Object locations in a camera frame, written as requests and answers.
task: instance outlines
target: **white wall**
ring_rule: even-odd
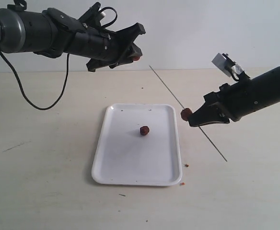
[[[0,0],[5,8],[12,0]],[[142,23],[147,33],[136,40],[141,61],[117,69],[213,68],[218,52],[227,52],[243,67],[280,65],[280,0],[100,0],[118,11],[111,27],[119,30]],[[78,18],[95,1],[28,0],[28,10],[55,7]],[[18,71],[65,70],[57,60],[28,54],[7,55]],[[87,58],[71,56],[71,70],[86,71]],[[0,72],[10,71],[0,59]]]

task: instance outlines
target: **brown food piece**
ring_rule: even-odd
[[[150,132],[150,128],[147,127],[147,126],[142,126],[142,127],[140,128],[140,134],[141,134],[142,136],[148,135],[149,132]]]
[[[192,111],[191,111],[191,109],[189,109],[189,108],[183,109],[183,110],[181,111],[181,113],[180,113],[180,115],[181,115],[181,117],[182,117],[182,119],[183,119],[184,121],[188,121],[188,117],[189,117],[191,114],[192,114]]]

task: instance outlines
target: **table surface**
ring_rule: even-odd
[[[250,69],[257,76],[266,69]],[[185,107],[231,82],[216,69],[157,71]],[[22,73],[39,106],[64,73]],[[152,71],[72,72],[62,100],[38,111],[11,73],[0,74],[0,230],[280,229],[280,103],[230,125],[178,119],[184,186],[107,186],[91,178],[105,109],[114,103],[180,105]]]

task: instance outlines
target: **plastic tray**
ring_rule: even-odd
[[[140,127],[150,132],[140,135]],[[92,167],[100,184],[171,186],[182,166],[175,110],[166,104],[108,107]]]

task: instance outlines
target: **meatball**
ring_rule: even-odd
[[[142,136],[148,135],[149,132],[150,132],[150,128],[149,128],[148,126],[142,126],[142,127],[140,128],[140,134],[141,134]]]
[[[192,114],[192,111],[189,108],[183,109],[183,111],[180,113],[180,115],[184,121],[188,121],[188,117],[191,114]]]

